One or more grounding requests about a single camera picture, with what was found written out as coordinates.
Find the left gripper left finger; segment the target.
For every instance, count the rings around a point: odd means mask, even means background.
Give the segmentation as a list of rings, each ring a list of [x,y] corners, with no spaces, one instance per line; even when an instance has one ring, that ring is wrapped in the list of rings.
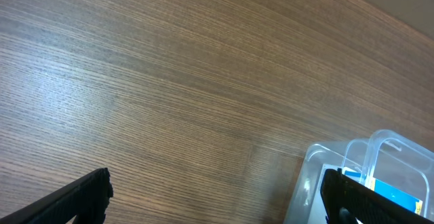
[[[113,197],[107,168],[96,169],[55,192],[1,218],[5,224],[103,224]]]

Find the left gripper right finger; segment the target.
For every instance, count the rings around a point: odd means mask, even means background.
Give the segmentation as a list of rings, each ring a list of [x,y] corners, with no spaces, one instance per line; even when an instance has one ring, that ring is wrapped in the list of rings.
[[[325,171],[320,194],[327,224],[433,224],[345,176],[340,168]]]

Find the blue Vicks VapoDrops box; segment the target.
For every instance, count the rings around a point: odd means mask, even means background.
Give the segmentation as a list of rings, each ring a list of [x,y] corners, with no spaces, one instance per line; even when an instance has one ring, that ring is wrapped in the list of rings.
[[[307,224],[324,224],[326,223],[326,210],[321,198],[320,189],[322,180],[327,169],[337,170],[338,166],[333,166],[329,164],[324,164],[321,169],[321,174],[319,175],[319,180],[317,183],[316,191],[313,196],[313,202],[311,205],[311,210],[309,213]],[[383,181],[374,179],[370,189],[381,196],[391,200],[392,202],[399,204],[410,212],[416,214],[422,214],[422,204],[423,201],[415,198],[414,196],[399,190]]]

